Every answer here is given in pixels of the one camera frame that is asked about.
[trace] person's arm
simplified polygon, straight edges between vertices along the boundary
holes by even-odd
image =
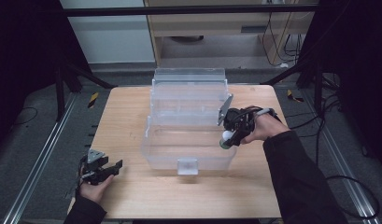
[[[255,118],[254,132],[246,144],[263,140],[281,216],[289,223],[347,223],[319,170],[296,135],[270,115]]]
[[[93,186],[83,183],[79,195],[66,217],[64,224],[99,224],[106,216],[106,211],[99,205],[104,191],[112,182],[111,175],[103,183]]]

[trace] human hand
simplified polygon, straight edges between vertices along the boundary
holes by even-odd
[[[241,140],[241,144],[248,144],[254,140],[266,140],[290,129],[269,114],[257,115],[254,118],[254,131]]]
[[[80,196],[87,198],[95,203],[100,203],[103,198],[104,191],[112,183],[114,175],[110,175],[104,182],[99,185],[91,185],[86,181],[83,181],[80,185]]]

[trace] plastic drawer organizer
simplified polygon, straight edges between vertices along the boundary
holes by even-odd
[[[141,147],[150,167],[179,175],[228,169],[237,148],[219,146],[217,124],[229,96],[224,69],[156,69]]]

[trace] wall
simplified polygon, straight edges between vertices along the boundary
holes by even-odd
[[[143,7],[142,0],[61,0],[63,8]],[[154,63],[146,16],[69,18],[91,68]]]

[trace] wooden table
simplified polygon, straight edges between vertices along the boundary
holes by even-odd
[[[149,90],[113,89],[92,142],[110,162],[124,162],[102,201],[106,218],[281,217],[260,141],[238,148],[227,171],[178,176],[177,170],[150,169],[140,151]],[[231,85],[229,90],[231,107],[272,107],[284,120],[271,86]]]

